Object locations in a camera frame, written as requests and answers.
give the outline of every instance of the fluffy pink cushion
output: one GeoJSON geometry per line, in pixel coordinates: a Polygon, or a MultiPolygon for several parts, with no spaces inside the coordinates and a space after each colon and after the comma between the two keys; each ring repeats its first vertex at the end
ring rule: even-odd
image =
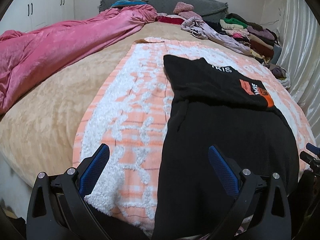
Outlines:
{"type": "Polygon", "coordinates": [[[201,17],[200,15],[196,14],[196,13],[193,12],[193,11],[180,12],[178,15],[181,16],[181,17],[183,17],[183,18],[185,18],[185,19],[187,19],[187,20],[188,20],[189,18],[193,17],[193,16],[196,16],[196,17],[198,17],[199,19],[202,20],[202,17],[201,17]]]}
{"type": "Polygon", "coordinates": [[[193,5],[187,4],[184,2],[177,2],[177,5],[174,8],[173,13],[179,14],[180,12],[192,11],[192,10],[193,10],[193,5]]]}

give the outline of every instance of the white fluffy pattern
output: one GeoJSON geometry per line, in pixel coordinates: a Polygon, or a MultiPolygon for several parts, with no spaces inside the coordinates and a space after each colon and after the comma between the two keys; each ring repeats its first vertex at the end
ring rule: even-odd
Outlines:
{"type": "MultiPolygon", "coordinates": [[[[234,69],[238,70],[243,75],[248,76],[248,73],[259,73],[260,75],[270,75],[270,71],[261,65],[251,65],[252,62],[247,60],[248,64],[246,66],[240,66],[238,64],[239,60],[244,58],[239,55],[239,57],[226,54],[225,52],[208,47],[198,46],[182,46],[174,44],[165,44],[164,42],[159,43],[149,43],[149,49],[145,50],[143,47],[145,44],[136,44],[135,50],[131,57],[124,64],[122,69],[117,74],[115,80],[107,88],[103,98],[97,104],[96,109],[93,111],[91,119],[88,121],[82,142],[82,150],[80,160],[92,156],[95,150],[100,146],[103,135],[107,131],[111,131],[112,137],[117,141],[122,139],[122,131],[124,129],[133,129],[139,132],[139,139],[143,142],[143,147],[136,147],[134,149],[135,162],[134,163],[122,163],[119,160],[124,155],[124,146],[117,144],[114,151],[110,155],[110,160],[106,165],[104,171],[102,172],[92,194],[85,197],[85,200],[102,211],[105,214],[112,215],[112,209],[116,207],[136,207],[145,208],[145,214],[147,217],[154,222],[155,208],[157,205],[157,200],[152,196],[152,192],[157,191],[157,188],[150,186],[150,176],[142,164],[147,158],[148,154],[151,152],[149,143],[148,132],[156,131],[162,133],[162,140],[164,140],[167,133],[167,125],[162,130],[157,130],[151,128],[153,123],[153,118],[149,117],[144,122],[143,125],[123,125],[127,120],[128,114],[132,111],[133,105],[139,105],[140,111],[144,113],[150,113],[150,105],[146,103],[146,100],[152,96],[151,92],[145,92],[139,100],[136,99],[135,95],[129,95],[121,101],[117,101],[118,98],[127,95],[129,90],[134,92],[139,91],[139,86],[143,84],[144,88],[152,91],[155,88],[161,90],[166,89],[166,84],[157,83],[156,74],[159,71],[163,71],[163,55],[164,50],[166,54],[177,55],[180,57],[187,57],[190,59],[196,59],[204,57],[206,61],[212,65],[218,66],[232,66],[234,69]],[[155,62],[157,67],[150,69],[146,67],[146,59],[150,58],[150,54],[153,53],[153,58],[155,57],[155,62]],[[138,73],[138,79],[135,80],[132,73],[138,73]],[[143,80],[144,73],[148,73],[151,79],[147,82],[143,80]],[[132,201],[125,201],[120,190],[124,189],[125,180],[125,170],[135,170],[138,171],[141,182],[146,185],[143,191],[142,199],[135,199],[132,201]]],[[[297,120],[300,120],[298,113],[293,113],[284,104],[283,99],[279,97],[279,94],[272,87],[273,83],[263,83],[268,92],[271,94],[275,106],[283,113],[287,119],[293,134],[298,137],[299,130],[297,120]]],[[[171,111],[171,97],[164,98],[164,111],[166,114],[170,115],[171,111]]],[[[298,149],[304,148],[306,142],[299,140],[298,149]]],[[[122,215],[127,217],[128,214],[122,211],[122,215]]],[[[132,224],[142,228],[146,234],[151,235],[154,227],[153,223],[144,223],[140,220],[135,220],[132,224]]]]}

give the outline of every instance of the wardrobe door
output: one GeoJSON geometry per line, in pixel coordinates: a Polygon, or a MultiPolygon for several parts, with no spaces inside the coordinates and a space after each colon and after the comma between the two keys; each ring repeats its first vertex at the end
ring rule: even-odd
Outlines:
{"type": "Polygon", "coordinates": [[[74,0],[63,0],[63,20],[74,20],[75,13],[74,13],[74,0]]]}
{"type": "Polygon", "coordinates": [[[31,23],[33,30],[51,24],[50,10],[50,0],[31,0],[31,23]]]}
{"type": "Polygon", "coordinates": [[[50,24],[63,21],[63,0],[50,0],[50,24]]]}
{"type": "Polygon", "coordinates": [[[32,30],[31,0],[13,0],[0,21],[0,35],[7,30],[21,32],[32,30]]]}

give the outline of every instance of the pink velvet blanket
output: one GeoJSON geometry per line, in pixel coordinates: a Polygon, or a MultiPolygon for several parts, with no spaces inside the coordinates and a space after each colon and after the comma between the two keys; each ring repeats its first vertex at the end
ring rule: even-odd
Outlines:
{"type": "Polygon", "coordinates": [[[83,21],[59,22],[29,33],[0,36],[0,114],[34,86],[80,59],[154,22],[148,4],[111,8],[83,21]]]}

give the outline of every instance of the black sweatshirt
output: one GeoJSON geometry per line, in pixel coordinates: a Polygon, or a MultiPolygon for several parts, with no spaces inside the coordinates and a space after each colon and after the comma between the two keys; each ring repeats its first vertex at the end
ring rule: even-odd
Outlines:
{"type": "Polygon", "coordinates": [[[204,58],[164,56],[174,91],[162,150],[153,240],[209,233],[234,199],[208,160],[217,145],[257,175],[280,174],[287,193],[298,183],[296,141],[261,81],[204,58]]]}

